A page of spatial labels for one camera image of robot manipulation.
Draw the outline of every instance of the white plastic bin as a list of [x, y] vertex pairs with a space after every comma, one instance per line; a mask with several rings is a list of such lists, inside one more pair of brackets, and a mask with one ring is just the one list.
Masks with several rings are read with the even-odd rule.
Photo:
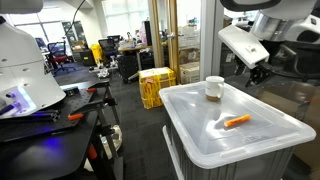
[[[169, 114], [163, 128], [179, 179], [278, 180], [297, 144], [315, 131], [295, 118], [225, 84], [219, 102], [205, 97], [205, 82], [160, 90]], [[251, 119], [226, 128], [244, 114]]]

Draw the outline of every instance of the yellow plastic crate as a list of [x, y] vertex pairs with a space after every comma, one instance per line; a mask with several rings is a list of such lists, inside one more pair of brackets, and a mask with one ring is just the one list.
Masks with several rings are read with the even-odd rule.
[[105, 60], [105, 57], [103, 56], [103, 53], [102, 53], [102, 49], [100, 47], [100, 44], [94, 44], [91, 46], [91, 51], [92, 51], [92, 54], [93, 54], [93, 58], [96, 62], [96, 64], [98, 64], [98, 59], [101, 59], [101, 60]]
[[170, 68], [154, 68], [139, 71], [140, 94], [146, 109], [162, 106], [159, 90], [176, 85], [176, 77]]

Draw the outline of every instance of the cable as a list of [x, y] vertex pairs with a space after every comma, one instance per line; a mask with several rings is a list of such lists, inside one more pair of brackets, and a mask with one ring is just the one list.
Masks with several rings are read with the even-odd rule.
[[[64, 36], [67, 36], [67, 34], [69, 33], [69, 31], [71, 30], [71, 28], [72, 28], [72, 26], [73, 26], [73, 24], [74, 24], [76, 15], [77, 15], [79, 9], [81, 8], [82, 4], [83, 4], [85, 1], [86, 1], [86, 0], [83, 0], [83, 1], [81, 2], [81, 4], [78, 6], [76, 12], [75, 12], [74, 15], [73, 15], [73, 19], [72, 19], [71, 26], [70, 26], [69, 29], [66, 31], [66, 34], [65, 34]], [[52, 48], [49, 50], [49, 52], [52, 51], [52, 49], [56, 46], [56, 44], [54, 44], [54, 45], [52, 46]]]

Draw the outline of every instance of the orange object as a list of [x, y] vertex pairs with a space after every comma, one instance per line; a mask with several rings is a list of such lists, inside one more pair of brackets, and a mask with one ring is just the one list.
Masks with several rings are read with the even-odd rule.
[[224, 125], [226, 127], [230, 127], [230, 126], [233, 126], [233, 125], [240, 123], [240, 122], [249, 121], [249, 119], [250, 119], [250, 115], [246, 114], [244, 116], [240, 116], [240, 117], [228, 120], [228, 121], [224, 122]]
[[97, 158], [97, 156], [98, 156], [98, 154], [97, 154], [96, 149], [94, 148], [93, 144], [90, 144], [89, 150], [87, 152], [87, 157], [90, 160], [93, 160], [93, 159]]
[[86, 90], [87, 92], [96, 92], [97, 91], [97, 88], [89, 88]]
[[80, 119], [84, 116], [84, 114], [74, 114], [74, 115], [68, 115], [69, 121]]

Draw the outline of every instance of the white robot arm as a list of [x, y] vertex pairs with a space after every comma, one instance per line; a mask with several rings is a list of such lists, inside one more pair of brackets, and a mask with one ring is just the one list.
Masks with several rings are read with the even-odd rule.
[[[250, 69], [261, 65], [263, 69], [270, 70], [270, 74], [277, 74], [265, 63], [269, 60], [269, 52], [260, 43], [262, 41], [320, 43], [320, 19], [310, 15], [316, 0], [221, 0], [221, 3], [232, 11], [259, 10], [249, 33], [232, 25], [219, 32], [219, 38]], [[303, 76], [278, 74], [296, 78]]]
[[[42, 0], [1, 0], [0, 13], [35, 13]], [[62, 100], [65, 93], [44, 69], [35, 39], [0, 16], [0, 120], [30, 115]]]

